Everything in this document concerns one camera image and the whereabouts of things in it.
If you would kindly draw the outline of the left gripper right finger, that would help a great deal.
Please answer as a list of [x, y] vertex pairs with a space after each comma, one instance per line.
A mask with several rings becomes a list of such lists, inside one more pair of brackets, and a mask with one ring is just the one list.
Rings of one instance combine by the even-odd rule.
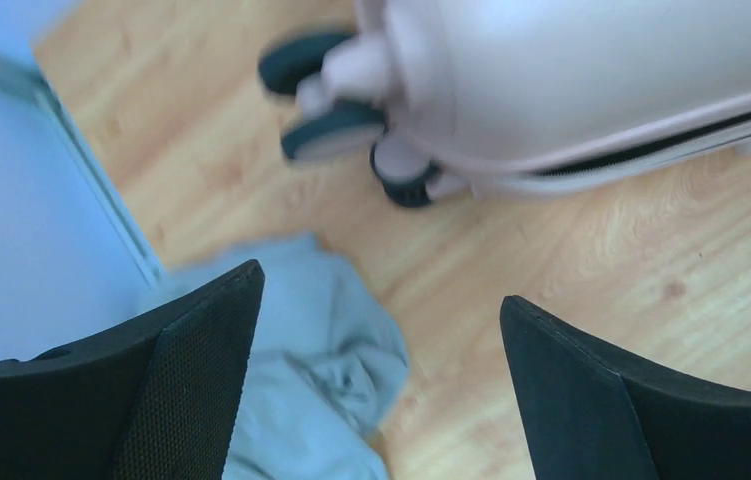
[[751, 392], [629, 352], [520, 296], [504, 350], [539, 479], [751, 479]]

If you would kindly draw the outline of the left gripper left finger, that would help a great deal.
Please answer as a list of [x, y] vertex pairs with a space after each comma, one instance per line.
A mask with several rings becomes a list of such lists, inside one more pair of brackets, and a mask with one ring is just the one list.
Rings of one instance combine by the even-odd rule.
[[249, 260], [120, 325], [0, 361], [0, 479], [220, 478], [264, 281]]

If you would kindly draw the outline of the pink suitcase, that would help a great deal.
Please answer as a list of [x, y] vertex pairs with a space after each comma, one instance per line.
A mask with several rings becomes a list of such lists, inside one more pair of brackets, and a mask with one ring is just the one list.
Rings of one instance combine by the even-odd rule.
[[751, 154], [751, 1], [358, 1], [261, 55], [293, 164], [362, 147], [386, 196], [556, 196]]

